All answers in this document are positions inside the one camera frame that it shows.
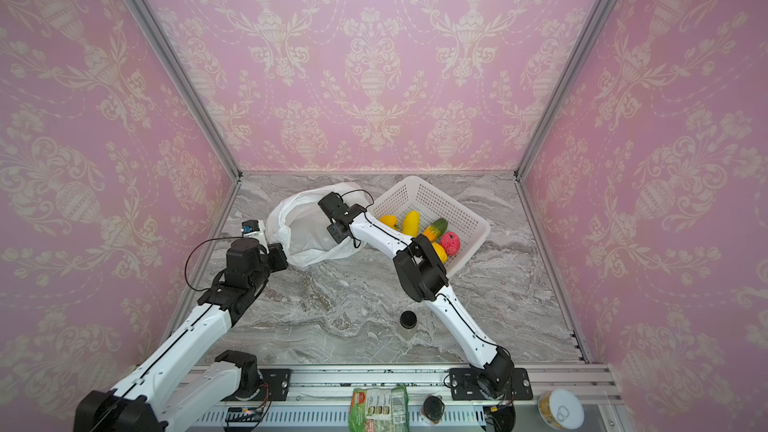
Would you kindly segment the green orange mango fruit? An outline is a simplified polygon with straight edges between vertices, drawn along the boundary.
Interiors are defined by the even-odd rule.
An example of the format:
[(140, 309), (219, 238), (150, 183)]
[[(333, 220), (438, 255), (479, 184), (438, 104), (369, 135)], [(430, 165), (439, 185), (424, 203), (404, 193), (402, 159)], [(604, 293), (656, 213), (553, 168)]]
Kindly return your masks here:
[(422, 234), (432, 243), (437, 242), (446, 233), (448, 221), (445, 218), (438, 218), (428, 225)]

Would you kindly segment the yellow bell pepper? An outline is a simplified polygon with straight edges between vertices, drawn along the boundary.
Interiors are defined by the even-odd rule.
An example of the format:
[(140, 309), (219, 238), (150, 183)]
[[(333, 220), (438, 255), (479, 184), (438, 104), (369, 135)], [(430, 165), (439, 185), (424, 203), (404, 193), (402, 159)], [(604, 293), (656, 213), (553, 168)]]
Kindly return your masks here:
[(394, 215), (383, 215), (379, 218), (379, 221), (394, 230), (398, 230), (398, 220)]

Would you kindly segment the white plastic bag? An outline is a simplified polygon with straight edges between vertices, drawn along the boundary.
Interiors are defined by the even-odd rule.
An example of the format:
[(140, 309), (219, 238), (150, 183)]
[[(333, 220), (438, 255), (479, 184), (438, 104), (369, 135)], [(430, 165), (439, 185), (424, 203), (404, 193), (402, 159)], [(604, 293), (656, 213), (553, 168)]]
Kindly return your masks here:
[(372, 198), (355, 182), (341, 182), (298, 192), (282, 200), (266, 220), (266, 238), (283, 246), (288, 263), (307, 268), (323, 261), (346, 259), (359, 251), (351, 238), (336, 243), (327, 230), (330, 219), (319, 202), (329, 193), (347, 205), (370, 205)]

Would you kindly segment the white perforated plastic basket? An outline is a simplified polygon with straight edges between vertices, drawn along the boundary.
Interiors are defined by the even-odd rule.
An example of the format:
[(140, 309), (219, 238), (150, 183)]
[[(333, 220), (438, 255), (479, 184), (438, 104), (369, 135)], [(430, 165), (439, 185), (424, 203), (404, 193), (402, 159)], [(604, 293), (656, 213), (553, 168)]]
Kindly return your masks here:
[(459, 251), (445, 263), (449, 279), (468, 263), (491, 230), (487, 220), (417, 176), (402, 179), (376, 197), (369, 211), (376, 218), (394, 215), (399, 222), (408, 212), (416, 211), (420, 215), (421, 230), (437, 219), (446, 219), (447, 231), (456, 233), (460, 239)]

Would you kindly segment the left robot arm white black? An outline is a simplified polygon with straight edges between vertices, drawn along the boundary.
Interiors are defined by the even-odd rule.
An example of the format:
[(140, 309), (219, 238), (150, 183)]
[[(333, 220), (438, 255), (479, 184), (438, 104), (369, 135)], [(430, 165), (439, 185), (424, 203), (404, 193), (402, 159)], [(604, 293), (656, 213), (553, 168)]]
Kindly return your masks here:
[(257, 358), (246, 352), (227, 350), (201, 376), (182, 381), (263, 293), (270, 275), (287, 267), (281, 244), (255, 234), (234, 240), (225, 268), (182, 325), (108, 391), (88, 393), (76, 408), (74, 430), (185, 431), (226, 398), (268, 399)]

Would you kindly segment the yellow lemon fruit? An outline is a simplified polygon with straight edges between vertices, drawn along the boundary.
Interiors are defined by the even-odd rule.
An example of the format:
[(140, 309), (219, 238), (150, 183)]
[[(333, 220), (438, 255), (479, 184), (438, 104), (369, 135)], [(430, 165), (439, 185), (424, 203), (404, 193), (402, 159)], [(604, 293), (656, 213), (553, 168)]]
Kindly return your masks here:
[(447, 255), (445, 249), (439, 243), (436, 243), (436, 242), (432, 243), (432, 247), (433, 247), (435, 253), (437, 254), (438, 258), (440, 259), (440, 261), (442, 263), (445, 263), (447, 261), (447, 259), (448, 259), (448, 255)]

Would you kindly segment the pink red fruit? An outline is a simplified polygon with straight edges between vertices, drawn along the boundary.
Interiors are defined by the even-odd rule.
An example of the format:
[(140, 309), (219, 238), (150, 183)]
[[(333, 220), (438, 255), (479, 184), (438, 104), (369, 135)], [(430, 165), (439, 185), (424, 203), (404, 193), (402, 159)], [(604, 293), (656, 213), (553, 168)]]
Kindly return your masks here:
[(461, 249), (461, 239), (457, 233), (448, 231), (440, 238), (440, 245), (448, 257), (454, 257)]

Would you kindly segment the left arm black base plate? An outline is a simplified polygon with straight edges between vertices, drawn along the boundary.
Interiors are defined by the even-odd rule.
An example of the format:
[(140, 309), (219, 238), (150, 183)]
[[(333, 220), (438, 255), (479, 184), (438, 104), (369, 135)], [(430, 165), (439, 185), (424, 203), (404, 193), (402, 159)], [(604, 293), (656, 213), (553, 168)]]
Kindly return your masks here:
[(241, 401), (285, 402), (290, 390), (292, 370), (289, 368), (261, 368), (255, 386), (237, 393)]

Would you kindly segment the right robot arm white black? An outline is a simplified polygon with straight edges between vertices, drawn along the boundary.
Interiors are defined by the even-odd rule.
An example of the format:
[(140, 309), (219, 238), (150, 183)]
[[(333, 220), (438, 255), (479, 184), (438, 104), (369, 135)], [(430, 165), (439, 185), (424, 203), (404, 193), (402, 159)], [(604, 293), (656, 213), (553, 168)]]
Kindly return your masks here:
[(371, 216), (361, 204), (347, 204), (337, 192), (320, 199), (327, 230), (338, 243), (346, 239), (372, 246), (391, 259), (404, 293), (424, 303), (442, 321), (477, 373), (477, 384), (491, 400), (512, 395), (515, 365), (510, 352), (481, 329), (449, 283), (445, 265), (426, 236), (410, 237)]

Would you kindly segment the yellow starfruit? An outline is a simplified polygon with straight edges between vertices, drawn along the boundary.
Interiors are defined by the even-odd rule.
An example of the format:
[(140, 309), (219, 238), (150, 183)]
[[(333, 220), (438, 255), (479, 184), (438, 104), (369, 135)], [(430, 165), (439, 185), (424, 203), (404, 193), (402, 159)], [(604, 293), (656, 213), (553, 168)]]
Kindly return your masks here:
[(420, 231), (420, 213), (408, 212), (402, 222), (402, 233), (410, 237), (416, 237)]

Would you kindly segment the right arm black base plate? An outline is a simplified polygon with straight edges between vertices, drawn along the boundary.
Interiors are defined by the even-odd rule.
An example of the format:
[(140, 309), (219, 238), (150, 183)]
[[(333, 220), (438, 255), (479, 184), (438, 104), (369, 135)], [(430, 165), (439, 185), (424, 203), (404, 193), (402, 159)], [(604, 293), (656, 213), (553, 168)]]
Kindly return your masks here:
[(473, 367), (450, 368), (446, 380), (454, 401), (490, 400), (529, 401), (534, 398), (531, 380), (526, 369), (515, 368), (511, 378), (502, 386), (498, 394), (491, 390), (484, 391), (481, 387), (480, 370)]

